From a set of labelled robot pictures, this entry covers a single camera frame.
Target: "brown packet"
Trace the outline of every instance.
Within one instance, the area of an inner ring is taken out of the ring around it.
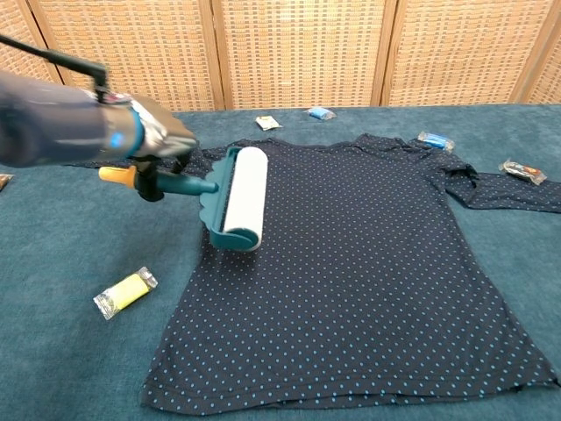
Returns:
[[[2,191],[4,186],[10,182],[11,177],[13,177],[12,174],[0,174],[0,191]]]
[[[527,165],[522,165],[518,162],[512,162],[511,160],[506,160],[500,164],[499,170],[533,182],[536,186],[540,185],[547,178],[542,170],[528,167]]]

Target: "orange handle tip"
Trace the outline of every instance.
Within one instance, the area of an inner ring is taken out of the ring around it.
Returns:
[[[98,174],[99,178],[105,182],[118,182],[119,184],[124,184],[126,187],[134,189],[134,179],[137,175],[137,169],[136,167],[101,167],[99,168]]]

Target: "blue packet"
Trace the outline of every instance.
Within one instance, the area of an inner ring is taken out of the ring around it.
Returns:
[[[323,107],[312,107],[308,110],[308,114],[319,120],[329,120],[330,118],[335,118],[337,116],[333,111],[327,110]]]
[[[420,132],[417,139],[427,145],[443,149],[446,152],[451,152],[456,145],[451,139],[435,133]]]

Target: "shirt sleeve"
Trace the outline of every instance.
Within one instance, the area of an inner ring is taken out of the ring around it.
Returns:
[[[478,173],[456,155],[437,158],[438,179],[451,196],[471,209],[518,209],[561,213],[561,183],[539,185],[509,174]]]

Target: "black cable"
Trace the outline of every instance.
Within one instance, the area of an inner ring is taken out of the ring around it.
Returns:
[[[24,44],[23,42],[17,41],[16,39],[6,37],[2,34],[0,34],[0,43],[3,43],[7,46],[13,46],[18,50],[36,55],[55,65],[69,68],[70,70],[82,73],[83,75],[91,76],[94,79],[94,89],[97,93],[97,100],[100,103],[103,102],[103,96],[107,91],[107,69],[103,64],[79,59],[77,57],[73,57],[72,55],[64,54],[56,50],[42,50],[35,46]]]

